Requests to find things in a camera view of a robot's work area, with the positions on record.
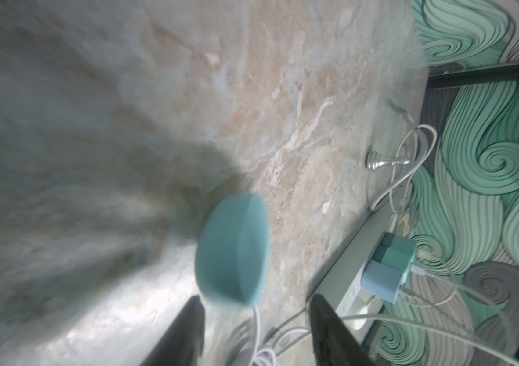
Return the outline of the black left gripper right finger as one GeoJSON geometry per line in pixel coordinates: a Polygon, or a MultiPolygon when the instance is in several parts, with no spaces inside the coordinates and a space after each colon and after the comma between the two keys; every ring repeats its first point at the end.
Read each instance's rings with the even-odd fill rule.
{"type": "Polygon", "coordinates": [[[317,366],[375,364],[322,295],[311,298],[308,313],[317,366]]]}

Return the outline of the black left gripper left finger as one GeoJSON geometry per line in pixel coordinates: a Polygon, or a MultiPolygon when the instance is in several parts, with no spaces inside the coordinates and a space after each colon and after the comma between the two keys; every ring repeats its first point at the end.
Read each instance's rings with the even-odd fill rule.
{"type": "Polygon", "coordinates": [[[142,362],[143,366],[196,366],[204,352],[205,309],[199,295],[189,298],[142,362]]]}

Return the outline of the blue USB wall charger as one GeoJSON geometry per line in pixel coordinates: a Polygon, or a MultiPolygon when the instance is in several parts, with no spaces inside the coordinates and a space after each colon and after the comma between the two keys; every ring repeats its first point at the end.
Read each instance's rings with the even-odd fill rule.
{"type": "Polygon", "coordinates": [[[388,303],[396,303],[401,285],[406,281],[407,266],[398,269],[370,261],[361,279],[361,287],[388,303]]]}

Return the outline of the blue earbud case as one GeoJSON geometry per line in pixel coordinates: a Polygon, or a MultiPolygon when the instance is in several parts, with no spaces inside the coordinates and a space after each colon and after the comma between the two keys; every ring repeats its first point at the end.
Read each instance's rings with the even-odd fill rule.
{"type": "Polygon", "coordinates": [[[195,253],[195,279],[207,299],[254,307],[269,263],[269,216],[255,193],[224,198],[212,211],[195,253]]]}

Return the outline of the teal dual-port wall charger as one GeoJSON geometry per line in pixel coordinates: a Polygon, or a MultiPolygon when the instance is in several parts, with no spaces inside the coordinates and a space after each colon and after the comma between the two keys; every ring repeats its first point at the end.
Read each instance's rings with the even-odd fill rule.
{"type": "Polygon", "coordinates": [[[393,233],[385,233],[381,238],[380,245],[406,255],[410,261],[415,258],[418,247],[415,240],[393,233]]]}

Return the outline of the white power strip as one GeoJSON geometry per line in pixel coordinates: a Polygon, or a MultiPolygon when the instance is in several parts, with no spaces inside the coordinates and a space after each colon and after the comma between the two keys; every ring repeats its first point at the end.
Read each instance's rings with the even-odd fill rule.
{"type": "Polygon", "coordinates": [[[371,213],[349,238],[312,295],[324,297],[339,317],[367,314],[373,295],[362,290],[362,274],[382,237],[394,229],[396,222],[397,217],[389,203],[371,213]]]}

